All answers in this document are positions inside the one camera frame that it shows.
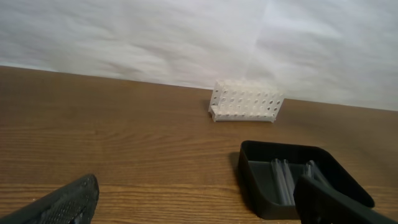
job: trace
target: white wall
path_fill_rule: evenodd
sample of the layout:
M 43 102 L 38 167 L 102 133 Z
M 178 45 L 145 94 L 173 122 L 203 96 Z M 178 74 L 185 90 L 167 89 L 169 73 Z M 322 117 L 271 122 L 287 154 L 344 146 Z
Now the white wall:
M 0 1 L 0 64 L 398 110 L 398 2 Z

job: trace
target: black tray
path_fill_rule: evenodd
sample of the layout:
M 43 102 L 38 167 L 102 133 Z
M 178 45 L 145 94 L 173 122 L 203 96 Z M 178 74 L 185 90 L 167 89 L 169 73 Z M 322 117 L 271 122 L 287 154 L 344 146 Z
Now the black tray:
M 239 170 L 248 187 L 256 214 L 264 219 L 299 219 L 294 206 L 279 204 L 279 197 L 271 169 L 271 160 L 289 161 L 295 182 L 303 174 L 304 164 L 313 160 L 332 187 L 369 207 L 372 197 L 325 150 L 313 146 L 299 146 L 271 142 L 244 141 L 239 155 Z

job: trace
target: wooden table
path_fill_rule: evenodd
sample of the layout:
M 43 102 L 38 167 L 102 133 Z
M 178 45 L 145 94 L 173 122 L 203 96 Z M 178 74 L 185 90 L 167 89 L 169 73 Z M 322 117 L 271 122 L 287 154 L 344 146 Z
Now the wooden table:
M 251 211 L 244 140 L 319 146 L 398 221 L 398 113 L 285 100 L 272 123 L 214 123 L 210 90 L 0 67 L 0 216 L 86 173 L 93 223 L 299 223 Z

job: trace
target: white paper backdrop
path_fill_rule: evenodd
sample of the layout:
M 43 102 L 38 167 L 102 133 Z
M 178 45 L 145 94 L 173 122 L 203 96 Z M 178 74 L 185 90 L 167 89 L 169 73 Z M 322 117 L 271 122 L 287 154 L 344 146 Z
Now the white paper backdrop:
M 0 1 L 0 64 L 398 110 L 395 0 Z

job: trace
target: textured black grip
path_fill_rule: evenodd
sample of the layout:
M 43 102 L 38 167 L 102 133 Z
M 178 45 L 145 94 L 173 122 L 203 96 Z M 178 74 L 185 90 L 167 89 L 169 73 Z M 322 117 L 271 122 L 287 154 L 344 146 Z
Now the textured black grip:
M 0 224 L 89 224 L 99 193 L 96 177 L 88 174 L 0 219 Z

